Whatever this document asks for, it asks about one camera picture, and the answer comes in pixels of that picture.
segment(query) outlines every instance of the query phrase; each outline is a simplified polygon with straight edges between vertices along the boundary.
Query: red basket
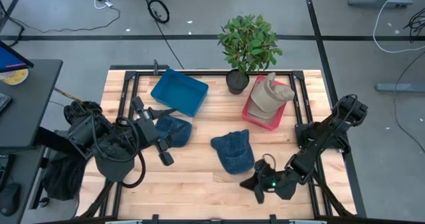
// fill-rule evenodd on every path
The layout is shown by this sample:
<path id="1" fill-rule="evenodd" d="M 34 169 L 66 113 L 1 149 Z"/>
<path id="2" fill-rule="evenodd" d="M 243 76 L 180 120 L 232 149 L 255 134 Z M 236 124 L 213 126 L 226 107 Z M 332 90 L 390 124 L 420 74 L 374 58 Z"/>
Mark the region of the red basket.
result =
<path id="1" fill-rule="evenodd" d="M 257 82 L 262 82 L 265 79 L 266 79 L 266 77 L 264 75 L 258 75 L 257 76 L 257 79 L 255 80 L 255 82 L 256 83 Z M 278 81 L 273 81 L 273 84 L 275 84 L 275 85 L 277 85 L 277 84 L 285 85 L 285 84 L 282 84 L 281 82 L 278 82 Z M 242 118 L 245 119 L 248 122 L 251 122 L 253 124 L 257 124 L 257 125 L 265 128 L 265 129 L 268 129 L 270 131 L 275 130 L 279 126 L 280 120 L 282 119 L 282 116 L 284 114 L 286 102 L 283 105 L 280 106 L 280 108 L 278 109 L 276 115 L 274 116 L 274 119 L 272 120 L 272 122 L 270 124 L 264 123 L 264 122 L 261 122 L 261 121 L 255 119 L 255 118 L 249 117 L 248 116 L 248 105 L 249 105 L 250 102 L 253 102 L 252 99 L 251 99 L 251 93 L 252 93 L 252 91 L 254 89 L 254 86 L 252 87 L 252 90 L 250 92 L 250 95 L 249 95 L 248 99 L 246 100 L 244 109 L 242 110 Z"/>

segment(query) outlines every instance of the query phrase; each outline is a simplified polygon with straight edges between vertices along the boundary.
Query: concrete floor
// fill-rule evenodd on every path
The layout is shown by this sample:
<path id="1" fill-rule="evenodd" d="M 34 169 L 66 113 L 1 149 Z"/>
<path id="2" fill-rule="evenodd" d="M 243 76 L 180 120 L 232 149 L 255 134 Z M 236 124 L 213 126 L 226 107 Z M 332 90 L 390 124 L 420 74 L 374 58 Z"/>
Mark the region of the concrete floor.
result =
<path id="1" fill-rule="evenodd" d="M 2 0 L 6 8 L 12 0 Z M 228 18 L 244 14 L 262 14 L 279 35 L 314 35 L 305 0 L 162 0 L 171 12 L 171 20 L 162 29 L 166 35 L 213 35 Z M 414 0 L 407 9 L 382 12 L 377 35 L 408 35 L 403 26 L 425 6 Z M 121 10 L 121 18 L 105 29 L 47 33 L 27 29 L 24 35 L 62 36 L 61 41 L 22 41 L 14 47 L 31 58 L 58 58 L 64 61 L 57 87 L 83 99 L 99 102 L 106 74 L 112 64 L 160 64 L 179 68 L 164 41 L 64 41 L 73 35 L 159 35 L 142 0 L 112 0 Z M 350 7 L 347 0 L 313 0 L 322 35 L 371 36 L 377 9 Z M 109 9 L 96 10 L 93 0 L 19 0 L 12 17 L 42 30 L 104 25 L 116 16 Z M 17 28 L 7 22 L 0 35 L 16 35 Z M 216 41 L 169 41 L 186 68 L 228 68 Z M 425 45 L 408 41 L 380 42 L 386 49 L 400 50 Z M 322 69 L 316 41 L 281 40 L 284 51 L 276 68 Z M 338 96 L 359 95 L 369 106 L 365 122 L 349 131 L 353 159 L 368 217 L 424 221 L 425 156 L 417 145 L 395 124 L 391 93 L 378 93 L 378 82 L 394 82 L 404 67 L 419 52 L 387 54 L 372 41 L 325 41 L 325 51 Z M 402 82 L 425 82 L 425 57 L 404 75 Z M 76 82 L 76 77 L 83 82 Z M 69 103 L 57 94 L 52 100 Z M 397 97 L 400 122 L 425 144 L 425 97 L 400 94 Z M 66 129 L 62 107 L 49 104 L 42 125 Z M 23 223 L 54 221 L 72 216 L 76 201 L 55 201 L 44 209 L 27 211 Z"/>

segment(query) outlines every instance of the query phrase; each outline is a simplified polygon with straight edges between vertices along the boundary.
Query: denim cap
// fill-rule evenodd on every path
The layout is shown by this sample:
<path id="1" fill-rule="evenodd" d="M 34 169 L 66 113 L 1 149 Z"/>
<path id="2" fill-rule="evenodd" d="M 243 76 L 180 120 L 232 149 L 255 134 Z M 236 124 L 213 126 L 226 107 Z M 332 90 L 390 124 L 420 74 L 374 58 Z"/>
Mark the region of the denim cap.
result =
<path id="1" fill-rule="evenodd" d="M 228 173 L 240 174 L 254 167 L 249 135 L 249 130 L 243 130 L 211 140 L 211 146 L 217 151 L 218 158 Z"/>
<path id="2" fill-rule="evenodd" d="M 185 127 L 179 132 L 173 134 L 173 141 L 171 145 L 174 148 L 181 148 L 187 144 L 192 133 L 192 124 L 181 120 L 179 118 L 174 118 L 171 116 L 164 116 L 158 119 L 157 124 L 155 125 L 158 132 L 160 133 L 161 138 L 164 138 L 170 132 L 178 128 L 180 125 L 185 125 Z"/>

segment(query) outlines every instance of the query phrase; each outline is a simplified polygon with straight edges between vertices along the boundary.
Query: blue bin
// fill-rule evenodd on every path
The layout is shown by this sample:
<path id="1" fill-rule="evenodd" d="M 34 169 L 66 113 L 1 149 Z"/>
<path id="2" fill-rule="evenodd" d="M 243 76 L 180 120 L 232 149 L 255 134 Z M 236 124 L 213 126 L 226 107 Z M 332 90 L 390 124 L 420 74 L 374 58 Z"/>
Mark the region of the blue bin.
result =
<path id="1" fill-rule="evenodd" d="M 207 92 L 207 84 L 169 68 L 159 79 L 151 95 L 156 101 L 193 117 Z"/>

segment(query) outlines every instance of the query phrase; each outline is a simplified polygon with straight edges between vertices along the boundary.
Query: desk leg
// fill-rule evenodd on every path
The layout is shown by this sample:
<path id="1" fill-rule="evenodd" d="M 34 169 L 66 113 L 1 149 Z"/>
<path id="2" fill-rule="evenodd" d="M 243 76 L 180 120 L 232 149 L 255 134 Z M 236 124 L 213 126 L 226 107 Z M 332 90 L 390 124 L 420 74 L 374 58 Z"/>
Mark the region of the desk leg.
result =
<path id="1" fill-rule="evenodd" d="M 396 84 L 377 84 L 375 89 L 377 91 L 394 92 Z M 425 83 L 418 84 L 398 84 L 397 92 L 425 92 Z"/>
<path id="2" fill-rule="evenodd" d="M 381 8 L 387 0 L 349 0 L 349 5 L 362 5 L 364 7 Z M 405 7 L 413 4 L 412 0 L 388 0 L 387 7 Z"/>
<path id="3" fill-rule="evenodd" d="M 66 138 L 40 127 L 35 137 L 35 145 L 44 145 L 52 150 L 62 152 L 75 158 L 82 158 L 78 150 Z"/>

